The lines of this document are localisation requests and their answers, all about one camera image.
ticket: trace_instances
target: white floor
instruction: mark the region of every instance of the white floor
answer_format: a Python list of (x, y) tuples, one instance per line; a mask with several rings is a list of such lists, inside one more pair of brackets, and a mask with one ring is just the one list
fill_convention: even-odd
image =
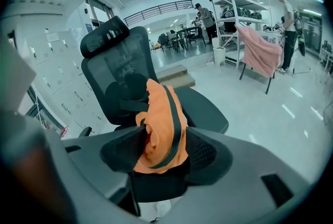
[(325, 84), (319, 61), (299, 55), (295, 73), (309, 73), (276, 73), (266, 95), (268, 79), (246, 69), (239, 80), (242, 67), (203, 66), (189, 73), (196, 79), (193, 88), (229, 121), (226, 135), (266, 147), (309, 182), (315, 181), (332, 151), (333, 121), (325, 126), (320, 118), (333, 100), (331, 78)]

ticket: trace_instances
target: metal shelf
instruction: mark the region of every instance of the metal shelf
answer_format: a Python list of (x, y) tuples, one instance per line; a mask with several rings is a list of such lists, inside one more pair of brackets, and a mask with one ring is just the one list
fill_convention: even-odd
[[(219, 0), (215, 2), (216, 5), (230, 5), (231, 0)], [(246, 8), (248, 10), (258, 11), (258, 10), (268, 10), (264, 5), (257, 3), (254, 0), (235, 0), (237, 7)]]
[[(247, 17), (238, 17), (239, 22), (245, 22), (245, 23), (263, 23), (266, 24), (266, 19), (255, 19), (255, 18), (247, 18)], [(236, 22), (236, 17), (231, 18), (221, 18), (219, 22)]]

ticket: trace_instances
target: pink towel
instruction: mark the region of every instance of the pink towel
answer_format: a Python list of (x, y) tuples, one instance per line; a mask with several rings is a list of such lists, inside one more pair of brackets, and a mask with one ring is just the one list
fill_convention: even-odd
[(240, 37), (245, 42), (243, 62), (266, 77), (273, 77), (281, 64), (281, 46), (264, 40), (250, 26), (237, 27)]

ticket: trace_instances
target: chair seat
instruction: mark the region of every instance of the chair seat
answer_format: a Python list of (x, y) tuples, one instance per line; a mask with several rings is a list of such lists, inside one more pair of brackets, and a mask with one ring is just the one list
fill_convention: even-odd
[(189, 126), (225, 133), (228, 120), (206, 97), (191, 88), (177, 88), (175, 93), (182, 105)]

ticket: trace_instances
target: step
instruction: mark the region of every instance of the step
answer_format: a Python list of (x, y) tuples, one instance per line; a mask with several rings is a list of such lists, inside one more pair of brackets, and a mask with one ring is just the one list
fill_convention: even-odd
[(187, 68), (183, 65), (175, 66), (166, 70), (163, 70), (156, 74), (159, 82), (170, 80), (178, 76), (187, 74)]
[(196, 80), (192, 78), (190, 74), (183, 74), (179, 77), (162, 81), (160, 82), (162, 85), (170, 85), (174, 89), (179, 87), (193, 87), (196, 85)]

